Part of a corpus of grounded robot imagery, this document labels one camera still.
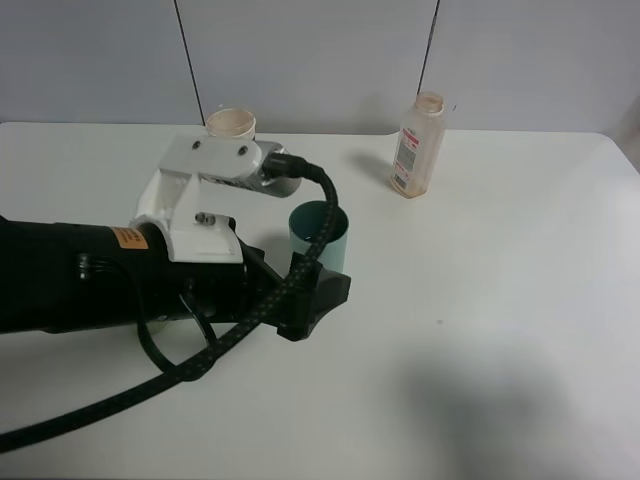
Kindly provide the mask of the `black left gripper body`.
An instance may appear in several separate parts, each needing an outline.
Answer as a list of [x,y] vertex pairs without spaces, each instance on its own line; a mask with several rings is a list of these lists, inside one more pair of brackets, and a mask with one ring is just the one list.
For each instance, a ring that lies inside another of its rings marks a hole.
[[224,243],[214,262],[177,261],[169,256],[162,230],[145,222],[135,229],[145,238],[143,265],[134,269],[144,319],[174,321],[199,313],[209,323],[235,323],[280,284],[264,252],[244,243],[234,222],[199,228]]

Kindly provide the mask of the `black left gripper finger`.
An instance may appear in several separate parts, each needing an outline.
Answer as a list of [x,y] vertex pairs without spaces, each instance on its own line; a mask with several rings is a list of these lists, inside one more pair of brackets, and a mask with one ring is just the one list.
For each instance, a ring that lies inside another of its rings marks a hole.
[[280,307],[277,334],[289,341],[307,339],[324,316],[346,303],[351,278],[315,261]]

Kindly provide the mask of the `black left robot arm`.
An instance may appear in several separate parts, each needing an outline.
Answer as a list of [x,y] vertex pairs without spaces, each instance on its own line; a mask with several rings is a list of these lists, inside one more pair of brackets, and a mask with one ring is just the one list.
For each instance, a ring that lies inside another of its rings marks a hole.
[[283,279],[264,252],[178,263],[158,227],[1,221],[1,331],[51,334],[194,318],[239,321]]

